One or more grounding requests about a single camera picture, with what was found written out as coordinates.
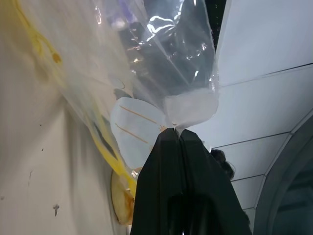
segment ceiling panel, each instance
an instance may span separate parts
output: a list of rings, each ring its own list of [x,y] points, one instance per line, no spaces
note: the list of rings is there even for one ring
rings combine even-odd
[[[216,114],[190,128],[212,147],[291,131],[313,108],[313,66],[221,88]]]
[[[255,217],[255,208],[247,209],[245,210],[247,216],[249,217],[250,220],[250,229],[253,232],[254,228],[254,217]]]
[[[262,180],[263,176],[256,176],[231,182],[243,210],[254,207]]]
[[[221,84],[313,63],[312,0],[227,1],[218,44]]]
[[[265,174],[287,136],[281,134],[220,148],[235,167],[234,180]]]

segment orange line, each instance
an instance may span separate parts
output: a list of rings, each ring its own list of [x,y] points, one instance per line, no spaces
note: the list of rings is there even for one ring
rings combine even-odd
[[[145,116],[143,116],[143,115],[141,115],[141,114],[138,114],[138,113],[136,113],[136,112],[134,112],[134,111],[132,111],[132,110],[129,110],[129,109],[127,109],[127,108],[124,108],[124,107],[121,106],[121,105],[120,105],[120,107],[121,107],[122,109],[127,110],[128,112],[131,112],[131,113],[133,113],[133,114],[136,114],[136,115],[138,115],[138,116],[140,116],[140,117],[142,117],[142,118],[144,118],[144,119],[147,119],[148,121],[151,121],[151,122],[157,124],[156,121],[153,121],[153,120],[151,120],[151,119],[149,119],[149,118],[147,118],[147,117],[145,117]]]
[[[125,131],[125,132],[127,132],[128,134],[130,134],[130,135],[134,136],[135,138],[139,139],[140,141],[145,142],[145,143],[148,143],[148,142],[146,142],[145,140],[143,140],[142,138],[140,138],[140,137],[134,135],[133,133],[129,132],[128,130],[125,130],[125,129],[123,129],[122,127],[119,127],[117,124],[116,124],[116,126],[117,126],[119,129],[121,129],[122,131]]]

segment dark hair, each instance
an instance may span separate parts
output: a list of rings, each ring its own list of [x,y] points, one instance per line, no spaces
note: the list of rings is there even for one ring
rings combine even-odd
[[[221,166],[225,174],[228,176],[230,180],[234,178],[235,172],[231,168],[230,164],[226,161],[226,157],[223,151],[219,149],[212,149],[211,155],[214,157],[214,159],[218,162],[218,164]]]

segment plastic wrap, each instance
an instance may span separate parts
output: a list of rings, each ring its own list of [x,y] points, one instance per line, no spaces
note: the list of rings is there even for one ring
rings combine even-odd
[[[12,6],[45,69],[133,193],[136,172],[125,164],[127,148],[120,151],[127,138],[114,133],[119,112],[111,116],[118,99],[158,110],[150,150],[164,127],[184,129],[215,114],[218,72],[202,0],[12,0]],[[141,122],[125,119],[120,127],[149,135]]]

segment clear plastic bag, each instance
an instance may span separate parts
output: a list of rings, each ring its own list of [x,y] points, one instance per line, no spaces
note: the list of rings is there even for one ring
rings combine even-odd
[[[203,0],[11,1],[47,71],[133,193],[136,172],[112,132],[118,99],[144,101],[164,115],[155,123],[180,130],[215,114],[218,72]]]

